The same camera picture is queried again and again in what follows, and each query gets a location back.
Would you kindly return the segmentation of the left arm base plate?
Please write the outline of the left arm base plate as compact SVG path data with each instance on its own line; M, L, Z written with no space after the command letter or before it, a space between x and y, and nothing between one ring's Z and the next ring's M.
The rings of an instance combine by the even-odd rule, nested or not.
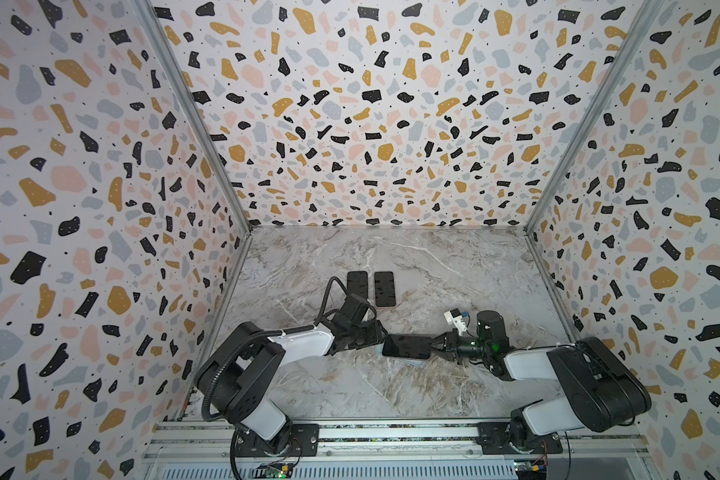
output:
M272 439L265 440L248 428L242 428L232 441L230 453L236 458L315 457L320 426L317 423L287 422Z

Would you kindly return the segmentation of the light blue phone case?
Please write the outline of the light blue phone case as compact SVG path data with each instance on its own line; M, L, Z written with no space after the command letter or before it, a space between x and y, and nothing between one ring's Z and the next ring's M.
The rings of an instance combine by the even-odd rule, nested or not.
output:
M399 358L399 357L389 357L389 356L385 356L385 355L383 354L383 345L382 345L382 344L375 345L375 346L373 347L373 350L374 350L374 352L375 352L375 354L376 354L377 356L380 356L380 357L385 358L385 359L387 359L387 360L398 361L398 362L402 362L402 363L406 363L406 364L410 364L410 365L415 365L415 366L422 366L422 365L424 365L424 364L426 363L425 360L417 360L417 359L410 359L410 358Z

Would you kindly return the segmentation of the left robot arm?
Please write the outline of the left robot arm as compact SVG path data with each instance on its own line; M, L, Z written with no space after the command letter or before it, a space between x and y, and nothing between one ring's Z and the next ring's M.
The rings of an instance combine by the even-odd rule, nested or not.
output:
M223 419L281 450L292 421L267 391L280 367L311 357L374 347L388 335L367 299L349 294L339 309L319 311L310 324L264 330L247 321L238 325L194 380L202 393L201 417Z

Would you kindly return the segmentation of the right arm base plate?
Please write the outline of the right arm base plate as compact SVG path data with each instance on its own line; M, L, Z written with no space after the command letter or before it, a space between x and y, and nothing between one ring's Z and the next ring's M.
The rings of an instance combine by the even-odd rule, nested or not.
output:
M485 455L542 455L563 452L556 433L540 436L515 420L478 423L476 443Z

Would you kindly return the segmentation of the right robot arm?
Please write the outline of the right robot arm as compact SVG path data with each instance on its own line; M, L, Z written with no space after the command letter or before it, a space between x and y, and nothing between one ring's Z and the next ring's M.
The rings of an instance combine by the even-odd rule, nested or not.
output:
M481 365L502 381L554 380L562 389L556 398L510 414L507 435L516 447L569 430L602 433L629 426L651 409L647 388L600 339L521 349L511 345L498 312L480 311L476 320L474 335L455 327L435 337L430 351L448 361Z

